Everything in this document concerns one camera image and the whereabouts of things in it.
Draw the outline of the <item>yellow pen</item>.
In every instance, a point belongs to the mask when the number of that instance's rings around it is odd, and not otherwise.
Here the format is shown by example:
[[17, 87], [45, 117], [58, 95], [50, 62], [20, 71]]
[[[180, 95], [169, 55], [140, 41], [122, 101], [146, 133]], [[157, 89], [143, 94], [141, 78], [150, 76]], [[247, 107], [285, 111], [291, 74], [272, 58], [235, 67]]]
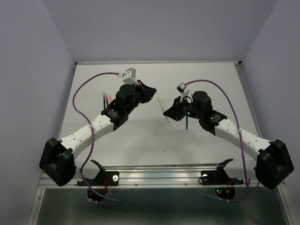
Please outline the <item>yellow pen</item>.
[[[165, 110], [164, 110], [164, 107], [163, 107], [162, 102], [161, 102], [160, 98], [158, 97], [158, 95], [156, 95], [156, 98], [157, 98], [158, 104], [159, 104], [159, 106], [160, 106], [160, 108], [161, 108], [161, 110], [162, 110], [162, 113], [164, 113]], [[166, 121], [167, 121], [168, 123], [170, 123], [170, 122], [169, 122], [169, 119], [168, 119], [166, 116], [164, 116], [164, 117], [165, 117]]]

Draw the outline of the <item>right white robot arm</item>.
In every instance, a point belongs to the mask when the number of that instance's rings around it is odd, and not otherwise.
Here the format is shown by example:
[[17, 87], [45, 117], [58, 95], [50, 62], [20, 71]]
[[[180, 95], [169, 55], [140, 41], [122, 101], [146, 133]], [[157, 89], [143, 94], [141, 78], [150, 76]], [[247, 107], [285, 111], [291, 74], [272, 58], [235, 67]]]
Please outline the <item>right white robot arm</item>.
[[256, 180], [266, 188], [274, 189], [294, 171], [284, 142], [279, 139], [272, 142], [239, 128], [237, 123], [213, 109], [211, 98], [204, 91], [196, 91], [192, 97], [175, 98], [163, 115], [175, 121], [185, 117], [197, 119], [205, 131], [228, 141], [253, 159], [249, 165], [236, 163], [233, 159], [221, 162], [216, 170], [207, 174], [207, 181], [213, 184], [244, 179]]

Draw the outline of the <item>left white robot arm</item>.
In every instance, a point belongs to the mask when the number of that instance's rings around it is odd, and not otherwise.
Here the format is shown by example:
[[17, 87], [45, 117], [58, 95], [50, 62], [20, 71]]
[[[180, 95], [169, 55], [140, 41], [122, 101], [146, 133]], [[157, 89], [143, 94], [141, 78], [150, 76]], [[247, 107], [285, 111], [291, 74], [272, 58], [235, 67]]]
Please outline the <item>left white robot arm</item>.
[[139, 104], [151, 101], [156, 92], [157, 89], [141, 81], [122, 85], [115, 99], [93, 121], [66, 137], [59, 140], [53, 137], [45, 143], [40, 169], [59, 187], [66, 185], [75, 177], [75, 160], [82, 151], [122, 126], [129, 114]]

